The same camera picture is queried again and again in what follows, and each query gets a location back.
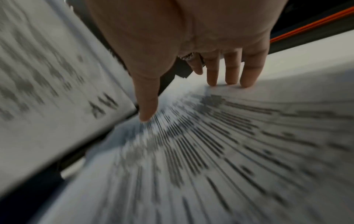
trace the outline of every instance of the paper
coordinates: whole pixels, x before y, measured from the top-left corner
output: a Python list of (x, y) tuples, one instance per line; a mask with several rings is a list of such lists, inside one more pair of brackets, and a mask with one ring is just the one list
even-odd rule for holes
[(45, 1), (0, 1), (0, 194), (134, 110)]
[(352, 223), (353, 73), (191, 91), (121, 132), (42, 223)]

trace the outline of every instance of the skin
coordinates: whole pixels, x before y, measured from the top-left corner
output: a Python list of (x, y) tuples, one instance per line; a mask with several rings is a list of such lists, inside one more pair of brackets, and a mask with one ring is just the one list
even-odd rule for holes
[[(252, 86), (269, 51), (270, 31), (286, 0), (86, 0), (113, 49), (125, 62), (135, 86), (140, 120), (157, 109), (160, 76), (177, 56), (198, 52), (207, 67), (207, 82), (215, 86), (220, 55), (226, 82)], [(200, 57), (188, 61), (203, 73)]]

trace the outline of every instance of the orange edge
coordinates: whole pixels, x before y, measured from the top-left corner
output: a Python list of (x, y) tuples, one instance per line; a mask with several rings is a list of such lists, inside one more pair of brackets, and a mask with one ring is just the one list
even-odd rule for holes
[(282, 34), (282, 35), (280, 35), (278, 37), (274, 37), (274, 38), (272, 38), (270, 40), (270, 42), (273, 43), (273, 42), (279, 41), (281, 39), (285, 39), (285, 38), (294, 36), (296, 34), (305, 32), (307, 30), (310, 30), (310, 29), (313, 29), (313, 28), (316, 28), (316, 27), (319, 27), (321, 25), (324, 25), (326, 23), (329, 23), (329, 22), (332, 22), (334, 20), (340, 19), (340, 18), (345, 17), (345, 16), (350, 15), (350, 14), (354, 14), (354, 6), (350, 7), (350, 8), (347, 8), (347, 9), (345, 9), (343, 11), (334, 13), (333, 15), (327, 16), (327, 17), (325, 17), (323, 19), (317, 20), (316, 22), (310, 23), (310, 24), (308, 24), (306, 26), (303, 26), (303, 27), (297, 28), (295, 30), (292, 30), (292, 31), (290, 31), (290, 32), (288, 32), (286, 34)]

